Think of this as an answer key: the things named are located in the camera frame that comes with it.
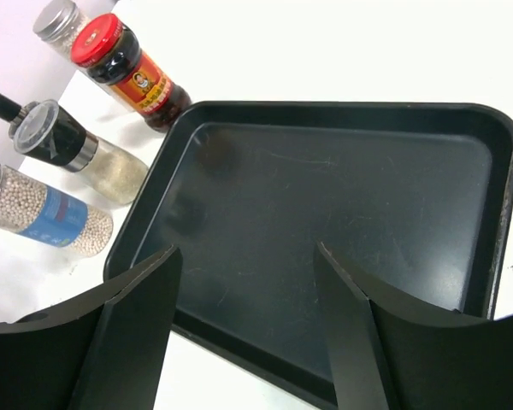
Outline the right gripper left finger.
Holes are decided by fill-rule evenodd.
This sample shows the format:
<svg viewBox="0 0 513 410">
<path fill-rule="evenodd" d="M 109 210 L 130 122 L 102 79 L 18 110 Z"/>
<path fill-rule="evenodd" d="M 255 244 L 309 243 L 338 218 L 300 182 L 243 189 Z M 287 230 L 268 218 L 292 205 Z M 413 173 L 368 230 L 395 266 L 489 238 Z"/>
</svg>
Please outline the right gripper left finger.
<svg viewBox="0 0 513 410">
<path fill-rule="evenodd" d="M 0 323 L 0 409 L 152 409 L 180 249 L 14 323 Z"/>
</svg>

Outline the peppercorn bottle silver cap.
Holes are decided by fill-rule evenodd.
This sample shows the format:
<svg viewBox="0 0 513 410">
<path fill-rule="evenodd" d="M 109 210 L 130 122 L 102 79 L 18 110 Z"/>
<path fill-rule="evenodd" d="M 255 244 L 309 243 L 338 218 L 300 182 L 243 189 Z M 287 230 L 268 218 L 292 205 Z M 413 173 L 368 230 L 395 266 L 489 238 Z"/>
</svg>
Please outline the peppercorn bottle silver cap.
<svg viewBox="0 0 513 410">
<path fill-rule="evenodd" d="M 34 21 L 32 31 L 55 52 L 70 60 L 74 40 L 91 18 L 70 0 L 53 0 Z"/>
</svg>

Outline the peppercorn bottle blue label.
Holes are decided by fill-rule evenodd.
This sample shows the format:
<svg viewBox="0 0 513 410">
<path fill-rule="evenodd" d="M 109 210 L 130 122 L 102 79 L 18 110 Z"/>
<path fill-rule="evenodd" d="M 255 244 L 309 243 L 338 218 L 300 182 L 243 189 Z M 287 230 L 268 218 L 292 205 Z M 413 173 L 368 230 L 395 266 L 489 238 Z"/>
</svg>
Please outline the peppercorn bottle blue label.
<svg viewBox="0 0 513 410">
<path fill-rule="evenodd" d="M 0 229 L 91 257 L 113 228 L 109 213 L 0 163 Z"/>
</svg>

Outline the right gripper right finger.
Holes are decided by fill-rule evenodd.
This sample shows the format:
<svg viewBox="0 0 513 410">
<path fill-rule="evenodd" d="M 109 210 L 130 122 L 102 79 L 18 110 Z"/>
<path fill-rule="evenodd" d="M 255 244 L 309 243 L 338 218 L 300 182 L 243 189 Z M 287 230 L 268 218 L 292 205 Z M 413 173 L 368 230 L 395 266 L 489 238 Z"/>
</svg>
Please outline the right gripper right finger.
<svg viewBox="0 0 513 410">
<path fill-rule="evenodd" d="M 435 306 L 315 247 L 341 409 L 513 409 L 513 315 Z"/>
</svg>

